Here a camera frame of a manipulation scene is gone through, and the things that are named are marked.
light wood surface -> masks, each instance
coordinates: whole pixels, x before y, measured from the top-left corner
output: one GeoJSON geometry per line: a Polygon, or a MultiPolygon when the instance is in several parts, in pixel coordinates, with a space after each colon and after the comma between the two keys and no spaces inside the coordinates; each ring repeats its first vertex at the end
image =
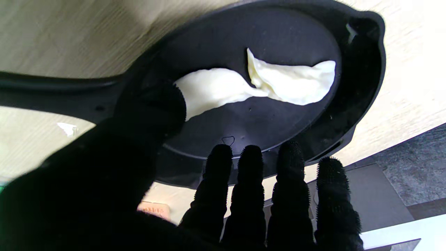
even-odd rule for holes
{"type": "MultiPolygon", "coordinates": [[[[233,2],[2,0],[0,70],[65,77],[119,74],[169,31],[233,2]]],[[[446,29],[438,2],[342,2],[378,12],[386,22],[387,70],[381,91],[352,142],[335,155],[348,165],[446,122],[446,29]]],[[[32,170],[92,127],[77,118],[0,107],[0,183],[32,170]],[[68,137],[60,122],[75,125],[74,136],[68,137]]],[[[314,179],[315,167],[307,167],[306,181],[314,179]]],[[[274,177],[264,180],[266,199],[274,183],[274,177]]],[[[194,190],[155,183],[144,201],[169,205],[171,220],[178,223],[193,196],[194,190]]]]}

white substance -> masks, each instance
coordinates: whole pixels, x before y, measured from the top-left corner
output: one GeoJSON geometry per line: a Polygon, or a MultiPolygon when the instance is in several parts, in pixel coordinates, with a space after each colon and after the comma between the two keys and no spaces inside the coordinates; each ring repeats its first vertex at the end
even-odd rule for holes
{"type": "Polygon", "coordinates": [[[67,137],[73,137],[76,135],[76,132],[78,131],[77,126],[75,125],[71,125],[71,124],[67,124],[67,123],[57,123],[57,125],[62,128],[62,130],[65,132],[65,134],[67,135],[67,137]]]}
{"type": "Polygon", "coordinates": [[[335,66],[335,61],[325,61],[313,67],[274,65],[256,59],[248,49],[251,83],[272,99],[296,105],[320,101],[333,84],[335,66]]]}
{"type": "Polygon", "coordinates": [[[186,101],[186,121],[228,103],[268,96],[267,92],[250,87],[239,73],[223,68],[195,71],[175,83],[186,101]]]}

glove finger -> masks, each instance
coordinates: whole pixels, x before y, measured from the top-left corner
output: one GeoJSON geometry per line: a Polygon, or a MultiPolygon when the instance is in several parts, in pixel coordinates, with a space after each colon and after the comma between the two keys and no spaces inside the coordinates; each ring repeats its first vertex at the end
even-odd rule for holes
{"type": "Polygon", "coordinates": [[[232,149],[228,145],[216,145],[206,161],[203,178],[215,177],[222,180],[229,179],[232,167],[232,149]]]}
{"type": "Polygon", "coordinates": [[[178,87],[159,84],[135,95],[120,97],[115,116],[126,124],[136,123],[143,128],[156,126],[167,134],[175,134],[186,120],[186,102],[178,87]]]}
{"type": "Polygon", "coordinates": [[[304,159],[296,141],[287,141],[281,145],[276,168],[278,179],[302,180],[304,178],[304,159]]]}
{"type": "Polygon", "coordinates": [[[262,151],[258,146],[249,145],[240,154],[238,182],[261,183],[263,180],[262,151]]]}
{"type": "Polygon", "coordinates": [[[327,157],[319,161],[316,181],[319,195],[318,230],[315,238],[322,248],[361,250],[361,223],[350,203],[350,188],[342,164],[327,157]]]}

gloved hand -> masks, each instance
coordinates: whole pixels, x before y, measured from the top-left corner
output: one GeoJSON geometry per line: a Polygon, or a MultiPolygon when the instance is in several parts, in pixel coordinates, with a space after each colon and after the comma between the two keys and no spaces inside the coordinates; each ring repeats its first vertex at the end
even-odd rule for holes
{"type": "MultiPolygon", "coordinates": [[[[180,227],[212,243],[219,243],[226,211],[231,149],[218,145],[209,155],[203,181],[180,227]]],[[[323,158],[318,166],[317,243],[309,218],[310,195],[304,181],[304,160],[297,142],[285,142],[277,158],[277,183],[268,224],[267,247],[263,213],[263,161],[260,148],[247,146],[239,160],[238,184],[232,192],[231,216],[220,245],[238,250],[362,251],[360,221],[350,204],[350,190],[342,164],[323,158]]]]}

floor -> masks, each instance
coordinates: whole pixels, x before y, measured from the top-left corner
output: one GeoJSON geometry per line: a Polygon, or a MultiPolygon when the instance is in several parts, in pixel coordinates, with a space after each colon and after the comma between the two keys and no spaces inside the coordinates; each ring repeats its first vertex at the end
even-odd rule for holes
{"type": "Polygon", "coordinates": [[[446,198],[446,124],[372,157],[406,206],[446,198]]]}

